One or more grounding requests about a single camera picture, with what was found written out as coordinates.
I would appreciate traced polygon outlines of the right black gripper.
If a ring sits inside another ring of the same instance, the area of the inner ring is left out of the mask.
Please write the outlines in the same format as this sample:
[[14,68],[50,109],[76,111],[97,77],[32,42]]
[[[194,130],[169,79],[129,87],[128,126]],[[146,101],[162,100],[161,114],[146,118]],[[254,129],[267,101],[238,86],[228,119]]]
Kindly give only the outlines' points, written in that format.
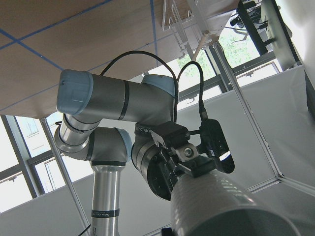
[[178,176],[200,177],[215,169],[209,157],[189,144],[189,131],[172,121],[160,125],[135,125],[132,162],[151,191],[169,201]]

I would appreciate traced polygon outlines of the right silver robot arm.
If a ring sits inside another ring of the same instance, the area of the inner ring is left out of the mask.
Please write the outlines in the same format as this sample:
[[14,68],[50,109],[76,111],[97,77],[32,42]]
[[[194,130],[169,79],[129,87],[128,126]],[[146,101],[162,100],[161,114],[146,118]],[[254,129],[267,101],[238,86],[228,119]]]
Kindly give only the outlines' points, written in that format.
[[178,81],[146,75],[135,83],[87,71],[64,70],[55,132],[58,149],[89,161],[94,172],[91,235],[118,235],[120,177],[131,161],[160,198],[170,200],[179,177],[214,168],[212,152],[189,143],[191,132],[176,123]]

